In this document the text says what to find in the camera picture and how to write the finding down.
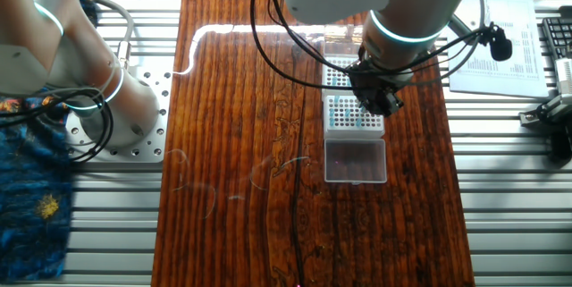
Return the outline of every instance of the wooden table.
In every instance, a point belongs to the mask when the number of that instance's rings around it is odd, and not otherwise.
[[[441,85],[400,92],[386,184],[326,184],[319,90],[272,73],[246,30],[215,26],[247,27],[248,6],[182,0],[175,68],[191,51],[193,69],[172,87],[152,285],[473,286]],[[265,13],[258,0],[258,24]],[[261,41],[321,81],[286,34]]]

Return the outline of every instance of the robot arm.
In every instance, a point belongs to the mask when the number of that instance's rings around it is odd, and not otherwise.
[[[111,147],[134,143],[153,129],[155,94],[127,72],[79,0],[0,0],[0,9],[0,94],[97,88],[114,115]],[[92,100],[75,97],[66,104],[90,138],[98,139],[103,122]]]
[[[290,12],[306,23],[333,22],[369,11],[359,61],[362,66],[379,71],[408,66],[420,55],[425,55],[450,23],[456,33],[467,34],[470,30],[453,15],[460,2],[461,0],[286,0]],[[350,75],[353,86],[377,87],[377,90],[355,90],[354,93],[372,114],[385,116],[397,112],[403,106],[395,92],[411,77],[412,73],[383,79],[374,75]]]

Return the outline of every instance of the metal frame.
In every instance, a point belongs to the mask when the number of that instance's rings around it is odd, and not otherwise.
[[[157,123],[141,141],[123,148],[108,147],[89,161],[90,165],[163,162],[171,103],[172,73],[151,72],[145,67],[135,66],[130,67],[130,74],[144,81],[156,94],[159,102]],[[70,157],[85,153],[90,148],[88,143],[91,143],[92,139],[82,129],[80,118],[76,114],[70,114],[66,128]]]

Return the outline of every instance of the blue fabric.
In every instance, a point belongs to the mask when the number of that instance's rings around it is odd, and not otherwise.
[[[48,102],[0,99],[0,112]],[[66,114],[59,106],[0,130],[0,283],[46,279],[63,271],[72,211]]]

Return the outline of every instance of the transparent lid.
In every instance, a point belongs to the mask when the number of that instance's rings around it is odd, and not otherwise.
[[[324,153],[326,182],[387,182],[383,139],[326,139]]]

